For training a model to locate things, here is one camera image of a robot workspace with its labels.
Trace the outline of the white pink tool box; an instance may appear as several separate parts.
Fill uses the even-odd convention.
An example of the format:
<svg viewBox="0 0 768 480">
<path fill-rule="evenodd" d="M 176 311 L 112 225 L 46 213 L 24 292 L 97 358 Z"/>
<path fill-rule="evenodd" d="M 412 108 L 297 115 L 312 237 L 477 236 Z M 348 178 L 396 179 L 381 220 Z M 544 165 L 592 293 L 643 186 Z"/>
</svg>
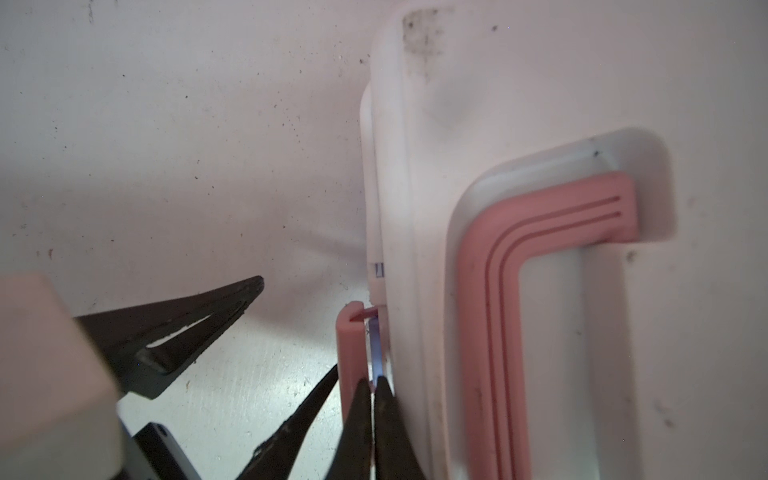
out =
<svg viewBox="0 0 768 480">
<path fill-rule="evenodd" d="M 406 1 L 360 105 L 429 479 L 767 475 L 767 5 Z"/>
</svg>

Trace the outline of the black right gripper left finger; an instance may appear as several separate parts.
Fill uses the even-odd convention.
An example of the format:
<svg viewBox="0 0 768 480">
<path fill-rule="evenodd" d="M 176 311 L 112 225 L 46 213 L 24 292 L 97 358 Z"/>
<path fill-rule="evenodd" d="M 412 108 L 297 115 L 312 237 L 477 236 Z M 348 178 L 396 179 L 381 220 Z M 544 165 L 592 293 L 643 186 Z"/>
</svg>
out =
<svg viewBox="0 0 768 480">
<path fill-rule="evenodd" d="M 358 382 L 326 480 L 368 480 L 371 474 L 373 428 L 369 382 Z"/>
</svg>

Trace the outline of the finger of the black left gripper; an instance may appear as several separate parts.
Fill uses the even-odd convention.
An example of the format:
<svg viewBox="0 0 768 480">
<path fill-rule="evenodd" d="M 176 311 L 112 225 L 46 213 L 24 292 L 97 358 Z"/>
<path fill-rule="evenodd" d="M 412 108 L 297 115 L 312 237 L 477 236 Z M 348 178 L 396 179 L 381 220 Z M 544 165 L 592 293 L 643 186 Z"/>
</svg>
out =
<svg viewBox="0 0 768 480">
<path fill-rule="evenodd" d="M 237 480 L 286 480 L 290 477 L 306 435 L 338 378 L 338 366 L 334 365 L 293 414 L 254 450 Z"/>
</svg>

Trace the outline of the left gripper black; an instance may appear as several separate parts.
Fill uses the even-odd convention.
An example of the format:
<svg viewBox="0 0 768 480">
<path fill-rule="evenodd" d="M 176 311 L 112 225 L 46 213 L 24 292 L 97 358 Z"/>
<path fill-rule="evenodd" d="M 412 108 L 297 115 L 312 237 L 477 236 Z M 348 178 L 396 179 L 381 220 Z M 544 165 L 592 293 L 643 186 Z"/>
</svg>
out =
<svg viewBox="0 0 768 480">
<path fill-rule="evenodd" d="M 159 397 L 264 291 L 253 276 L 196 295 L 77 318 L 120 392 Z M 51 282 L 1 279 L 1 476 L 196 479 L 162 425 L 129 434 L 106 364 Z"/>
</svg>

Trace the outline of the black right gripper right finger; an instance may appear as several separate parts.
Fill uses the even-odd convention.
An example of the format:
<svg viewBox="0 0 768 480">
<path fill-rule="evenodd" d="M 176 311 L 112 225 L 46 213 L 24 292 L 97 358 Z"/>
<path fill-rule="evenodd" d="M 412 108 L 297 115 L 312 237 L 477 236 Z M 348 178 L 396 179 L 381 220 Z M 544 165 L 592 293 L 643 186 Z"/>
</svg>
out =
<svg viewBox="0 0 768 480">
<path fill-rule="evenodd" d="M 374 394 L 374 460 L 377 480 L 425 480 L 408 437 L 397 399 L 386 377 Z"/>
</svg>

